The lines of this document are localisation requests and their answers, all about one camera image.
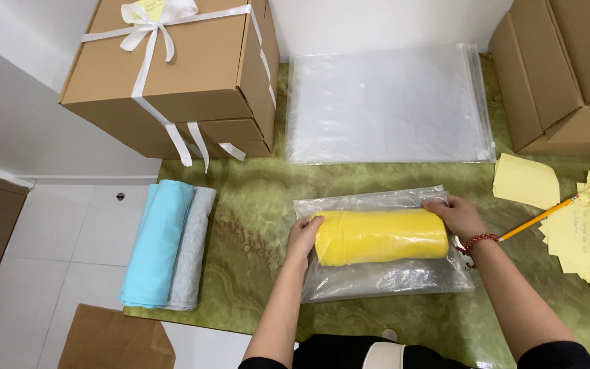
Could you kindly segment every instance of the person's right hand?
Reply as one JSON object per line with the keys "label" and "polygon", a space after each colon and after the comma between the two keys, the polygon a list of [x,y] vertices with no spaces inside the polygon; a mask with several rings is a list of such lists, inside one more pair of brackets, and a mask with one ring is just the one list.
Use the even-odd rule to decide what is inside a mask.
{"label": "person's right hand", "polygon": [[474,236],[488,233],[472,201],[449,195],[448,204],[450,207],[427,200],[423,201],[422,206],[443,219],[450,231],[459,236],[462,244]]}

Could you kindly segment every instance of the yellow pencil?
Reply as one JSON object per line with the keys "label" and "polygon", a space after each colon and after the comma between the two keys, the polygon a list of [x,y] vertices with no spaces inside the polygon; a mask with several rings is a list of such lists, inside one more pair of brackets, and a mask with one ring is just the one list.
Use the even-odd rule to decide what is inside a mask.
{"label": "yellow pencil", "polygon": [[507,238],[509,238],[509,237],[513,236],[514,234],[522,231],[523,229],[526,229],[527,227],[529,227],[530,225],[534,224],[535,222],[538,222],[541,219],[545,218],[546,216],[548,216],[548,215],[554,213],[555,211],[561,209],[562,207],[569,205],[573,201],[577,200],[578,197],[579,197],[579,195],[575,195],[574,197],[571,197],[571,198],[567,199],[566,201],[562,202],[561,204],[556,205],[556,206],[552,207],[551,209],[546,210],[543,214],[539,215],[538,217],[535,217],[531,221],[525,222],[524,224],[519,225],[518,227],[514,228],[512,231],[509,231],[509,232],[505,233],[502,237],[500,237],[499,241],[506,240]]}

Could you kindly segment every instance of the table surface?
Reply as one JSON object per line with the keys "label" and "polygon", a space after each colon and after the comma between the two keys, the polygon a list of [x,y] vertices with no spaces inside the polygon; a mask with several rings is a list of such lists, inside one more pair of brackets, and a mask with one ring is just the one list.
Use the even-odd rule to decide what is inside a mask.
{"label": "table surface", "polygon": [[[498,156],[512,154],[511,140],[491,55],[480,55],[490,122]],[[216,159],[204,174],[201,160],[186,168],[163,160],[159,179],[217,189],[206,238],[199,304],[193,312],[125,307],[129,316],[252,333],[283,261],[286,236],[295,221],[292,200],[444,185],[477,204],[491,232],[503,234],[541,213],[492,195],[494,164],[409,163],[296,166],[283,162],[288,64],[279,68],[274,153],[244,162]],[[550,165],[562,198],[585,182],[587,156],[532,156]],[[590,286],[563,274],[547,253],[536,226],[501,243],[532,287],[590,352]],[[425,345],[447,358],[485,368],[514,368],[476,271],[471,293],[391,296],[302,305],[297,341],[314,333],[381,336],[386,328],[400,343]]]}

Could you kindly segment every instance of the white tile floor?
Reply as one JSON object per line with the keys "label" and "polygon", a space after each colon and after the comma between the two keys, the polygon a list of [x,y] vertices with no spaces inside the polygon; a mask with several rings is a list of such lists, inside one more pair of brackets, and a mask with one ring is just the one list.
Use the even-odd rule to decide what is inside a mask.
{"label": "white tile floor", "polygon": [[[122,309],[117,295],[146,193],[47,184],[31,191],[0,266],[0,369],[56,368],[79,303]],[[176,369],[235,368],[250,340],[163,326]]]}

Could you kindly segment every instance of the person's left hand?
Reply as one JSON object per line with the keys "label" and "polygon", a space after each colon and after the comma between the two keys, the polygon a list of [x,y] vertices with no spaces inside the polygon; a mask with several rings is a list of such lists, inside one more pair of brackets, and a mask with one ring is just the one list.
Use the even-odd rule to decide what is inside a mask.
{"label": "person's left hand", "polygon": [[323,224],[324,217],[318,215],[310,222],[306,219],[298,219],[291,227],[289,233],[288,246],[286,247],[286,263],[303,264],[306,269],[308,262],[307,256],[313,248],[315,242],[315,233],[318,231],[320,224]]}

